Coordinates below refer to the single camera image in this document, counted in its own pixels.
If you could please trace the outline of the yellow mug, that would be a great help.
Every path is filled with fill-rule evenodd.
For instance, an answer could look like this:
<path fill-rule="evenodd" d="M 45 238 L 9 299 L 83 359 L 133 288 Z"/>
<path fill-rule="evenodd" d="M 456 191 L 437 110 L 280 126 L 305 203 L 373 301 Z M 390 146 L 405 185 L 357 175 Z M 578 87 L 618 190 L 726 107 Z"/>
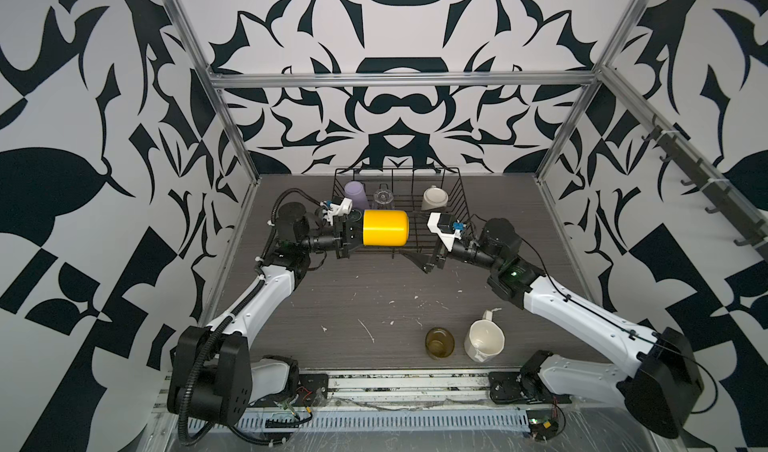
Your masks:
<path fill-rule="evenodd" d="M 406 212 L 367 210 L 363 215 L 363 245 L 366 247 L 403 247 L 410 234 Z"/>

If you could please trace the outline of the lavender plastic cup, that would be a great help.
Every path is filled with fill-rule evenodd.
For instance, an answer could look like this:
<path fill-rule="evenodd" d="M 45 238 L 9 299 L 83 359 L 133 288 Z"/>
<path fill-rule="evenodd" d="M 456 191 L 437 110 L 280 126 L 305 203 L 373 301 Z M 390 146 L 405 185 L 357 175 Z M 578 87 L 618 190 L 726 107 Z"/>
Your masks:
<path fill-rule="evenodd" d="M 365 185 L 359 181 L 350 181 L 344 185 L 344 197 L 352 202 L 352 207 L 365 211 L 370 208 Z"/>

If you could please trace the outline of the clear glass tumbler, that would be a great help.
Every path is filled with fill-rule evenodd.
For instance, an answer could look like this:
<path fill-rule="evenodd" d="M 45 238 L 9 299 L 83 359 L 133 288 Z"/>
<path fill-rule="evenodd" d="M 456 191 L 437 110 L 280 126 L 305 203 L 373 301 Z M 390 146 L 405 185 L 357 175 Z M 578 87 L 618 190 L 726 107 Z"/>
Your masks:
<path fill-rule="evenodd" d="M 372 205 L 375 210 L 393 210 L 395 196 L 387 184 L 381 184 L 373 194 Z"/>

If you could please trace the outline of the white mug red inside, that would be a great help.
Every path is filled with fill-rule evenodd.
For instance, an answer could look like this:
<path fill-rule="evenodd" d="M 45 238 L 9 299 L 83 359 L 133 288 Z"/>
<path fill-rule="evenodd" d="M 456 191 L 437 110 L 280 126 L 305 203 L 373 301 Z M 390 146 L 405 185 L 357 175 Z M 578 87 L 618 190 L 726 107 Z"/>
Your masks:
<path fill-rule="evenodd" d="M 423 212 L 444 209 L 449 201 L 449 195 L 442 188 L 431 186 L 422 195 L 421 210 Z"/>

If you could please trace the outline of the olive green glass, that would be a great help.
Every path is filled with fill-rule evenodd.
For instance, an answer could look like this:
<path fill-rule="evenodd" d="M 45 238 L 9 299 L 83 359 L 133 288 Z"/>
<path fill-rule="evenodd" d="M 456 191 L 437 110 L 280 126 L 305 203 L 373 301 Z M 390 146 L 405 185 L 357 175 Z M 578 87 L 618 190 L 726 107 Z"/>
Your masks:
<path fill-rule="evenodd" d="M 455 350 L 455 339 L 447 329 L 435 327 L 426 333 L 425 349 L 432 359 L 446 359 Z"/>

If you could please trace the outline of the cream white mug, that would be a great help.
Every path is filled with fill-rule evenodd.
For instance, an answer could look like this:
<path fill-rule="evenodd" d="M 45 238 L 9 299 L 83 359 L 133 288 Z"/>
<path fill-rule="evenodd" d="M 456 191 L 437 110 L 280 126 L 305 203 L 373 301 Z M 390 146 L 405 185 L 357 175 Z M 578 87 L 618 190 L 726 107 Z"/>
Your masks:
<path fill-rule="evenodd" d="M 464 339 L 464 351 L 475 363 L 486 363 L 502 353 L 506 338 L 494 322 L 497 309 L 486 310 L 482 318 L 473 322 Z"/>

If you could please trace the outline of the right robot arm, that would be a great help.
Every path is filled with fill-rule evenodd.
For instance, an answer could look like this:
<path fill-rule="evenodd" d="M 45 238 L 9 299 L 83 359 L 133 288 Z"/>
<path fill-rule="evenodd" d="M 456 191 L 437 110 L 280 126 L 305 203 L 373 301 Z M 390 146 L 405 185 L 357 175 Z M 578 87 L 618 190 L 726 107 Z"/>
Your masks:
<path fill-rule="evenodd" d="M 604 364 L 577 362 L 541 352 L 529 364 L 548 392 L 622 406 L 654 434 L 680 437 L 705 389 L 705 370 L 683 333 L 633 323 L 570 291 L 544 263 L 521 256 L 526 241 L 506 219 L 487 221 L 477 237 L 448 214 L 431 214 L 428 228 L 437 238 L 432 253 L 406 255 L 424 273 L 448 259 L 479 267 L 488 272 L 497 297 L 554 323 L 606 358 Z"/>

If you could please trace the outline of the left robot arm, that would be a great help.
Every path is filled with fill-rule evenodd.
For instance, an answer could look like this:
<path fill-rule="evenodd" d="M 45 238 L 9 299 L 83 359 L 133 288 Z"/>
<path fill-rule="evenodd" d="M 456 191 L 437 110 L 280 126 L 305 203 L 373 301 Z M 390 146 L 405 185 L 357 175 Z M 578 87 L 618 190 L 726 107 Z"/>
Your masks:
<path fill-rule="evenodd" d="M 295 398 L 296 362 L 278 356 L 252 362 L 250 348 L 277 307 L 311 271 L 312 254 L 334 252 L 346 258 L 361 246 L 363 215 L 348 199 L 323 202 L 319 225 L 313 227 L 301 203 L 274 209 L 254 281 L 208 325 L 188 327 L 172 351 L 167 409 L 178 417 L 183 443 L 197 442 L 215 425 L 237 425 L 256 402 Z"/>

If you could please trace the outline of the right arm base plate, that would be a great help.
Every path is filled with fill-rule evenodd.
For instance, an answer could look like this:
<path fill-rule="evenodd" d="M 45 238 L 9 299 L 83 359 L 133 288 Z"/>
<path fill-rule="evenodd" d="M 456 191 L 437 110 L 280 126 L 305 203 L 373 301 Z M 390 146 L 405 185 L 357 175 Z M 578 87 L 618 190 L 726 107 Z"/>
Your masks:
<path fill-rule="evenodd" d="M 497 405 L 571 404 L 571 397 L 551 392 L 535 374 L 522 372 L 491 372 L 489 397 Z"/>

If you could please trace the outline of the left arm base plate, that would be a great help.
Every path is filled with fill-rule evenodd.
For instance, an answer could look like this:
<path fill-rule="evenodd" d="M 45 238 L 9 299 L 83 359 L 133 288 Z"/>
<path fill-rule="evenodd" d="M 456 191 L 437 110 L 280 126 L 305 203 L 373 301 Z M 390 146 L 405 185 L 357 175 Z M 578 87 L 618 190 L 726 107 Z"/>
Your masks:
<path fill-rule="evenodd" d="M 329 375 L 325 373 L 302 373 L 298 383 L 291 389 L 288 403 L 298 408 L 313 408 L 322 405 L 329 392 Z"/>

